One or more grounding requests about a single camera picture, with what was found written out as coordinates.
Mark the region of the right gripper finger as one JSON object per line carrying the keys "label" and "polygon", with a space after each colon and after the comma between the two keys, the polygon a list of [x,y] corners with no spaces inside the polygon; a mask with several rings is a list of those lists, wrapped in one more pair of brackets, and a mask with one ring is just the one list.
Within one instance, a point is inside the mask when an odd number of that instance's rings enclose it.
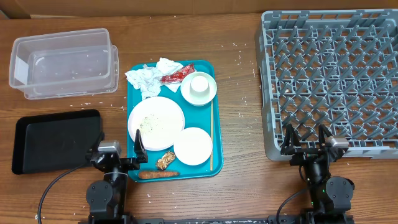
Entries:
{"label": "right gripper finger", "polygon": [[318,126],[318,142],[321,148],[330,147],[330,137],[332,137],[332,133],[328,130],[328,128],[324,124],[320,124]]}
{"label": "right gripper finger", "polygon": [[286,126],[285,138],[281,146],[281,151],[296,151],[301,148],[297,133],[291,124]]}

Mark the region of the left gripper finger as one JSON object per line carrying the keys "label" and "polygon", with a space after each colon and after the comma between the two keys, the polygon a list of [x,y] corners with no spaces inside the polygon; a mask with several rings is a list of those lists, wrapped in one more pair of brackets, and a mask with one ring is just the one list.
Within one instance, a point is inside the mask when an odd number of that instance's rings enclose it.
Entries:
{"label": "left gripper finger", "polygon": [[94,141],[94,144],[91,147],[91,151],[92,152],[96,152],[98,150],[99,145],[100,145],[102,140],[104,140],[104,132],[100,132],[100,134],[98,135],[98,137]]}
{"label": "left gripper finger", "polygon": [[147,159],[146,149],[144,148],[141,132],[139,129],[136,130],[136,137],[134,141],[134,152],[136,153],[137,159]]}

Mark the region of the white napkin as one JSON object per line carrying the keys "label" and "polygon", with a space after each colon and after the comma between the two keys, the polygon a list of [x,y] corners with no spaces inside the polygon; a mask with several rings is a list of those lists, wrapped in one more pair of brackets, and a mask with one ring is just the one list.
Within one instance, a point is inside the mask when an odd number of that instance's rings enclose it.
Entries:
{"label": "white napkin", "polygon": [[[174,62],[173,60],[169,60],[167,58],[160,58],[159,61],[156,63],[156,69],[158,69],[163,75],[172,75],[181,68],[183,68],[183,65],[181,63]],[[180,87],[180,83],[169,83],[165,84],[165,86],[169,90],[176,93],[178,88]]]}
{"label": "white napkin", "polygon": [[126,72],[125,76],[134,89],[141,91],[142,100],[158,96],[161,91],[163,74],[155,67],[144,65],[142,69]]}

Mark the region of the red snack wrapper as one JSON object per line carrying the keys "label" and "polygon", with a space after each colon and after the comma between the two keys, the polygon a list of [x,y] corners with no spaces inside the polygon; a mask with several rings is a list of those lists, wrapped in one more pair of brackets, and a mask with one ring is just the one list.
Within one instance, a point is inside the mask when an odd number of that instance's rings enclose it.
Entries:
{"label": "red snack wrapper", "polygon": [[160,81],[165,84],[182,82],[182,80],[189,74],[195,72],[195,66],[193,63],[184,66],[183,68],[177,70],[171,75],[163,76]]}

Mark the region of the white paper cup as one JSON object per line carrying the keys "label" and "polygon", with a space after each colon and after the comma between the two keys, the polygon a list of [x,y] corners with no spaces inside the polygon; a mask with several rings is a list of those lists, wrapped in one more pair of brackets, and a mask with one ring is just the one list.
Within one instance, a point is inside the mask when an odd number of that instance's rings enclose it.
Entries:
{"label": "white paper cup", "polygon": [[205,96],[209,94],[210,86],[209,82],[204,76],[195,76],[190,82],[190,93],[193,96]]}

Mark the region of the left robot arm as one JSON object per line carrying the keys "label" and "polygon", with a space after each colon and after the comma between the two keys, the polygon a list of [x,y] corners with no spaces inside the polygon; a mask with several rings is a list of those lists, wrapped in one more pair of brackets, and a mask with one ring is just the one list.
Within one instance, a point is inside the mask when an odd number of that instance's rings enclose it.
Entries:
{"label": "left robot arm", "polygon": [[148,162],[139,130],[136,131],[134,152],[136,157],[122,158],[119,142],[105,141],[104,133],[100,133],[87,150],[86,160],[104,173],[103,179],[93,182],[86,191],[90,206],[88,223],[137,223],[125,211],[125,203],[130,179],[128,172],[138,170],[142,163]]}

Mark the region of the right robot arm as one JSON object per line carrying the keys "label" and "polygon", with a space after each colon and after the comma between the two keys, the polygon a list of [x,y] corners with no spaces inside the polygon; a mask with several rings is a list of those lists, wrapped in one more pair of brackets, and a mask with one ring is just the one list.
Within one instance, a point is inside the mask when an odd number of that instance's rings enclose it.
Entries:
{"label": "right robot arm", "polygon": [[[286,126],[281,147],[282,155],[290,156],[289,164],[299,168],[299,174],[307,187],[284,200],[275,215],[276,223],[353,223],[346,216],[351,209],[355,185],[352,180],[332,176],[330,164],[342,158],[349,142],[343,136],[334,136],[323,124],[318,127],[318,144],[302,147],[295,129]],[[295,197],[308,192],[312,207],[303,209],[297,216],[282,216],[283,207]]]}

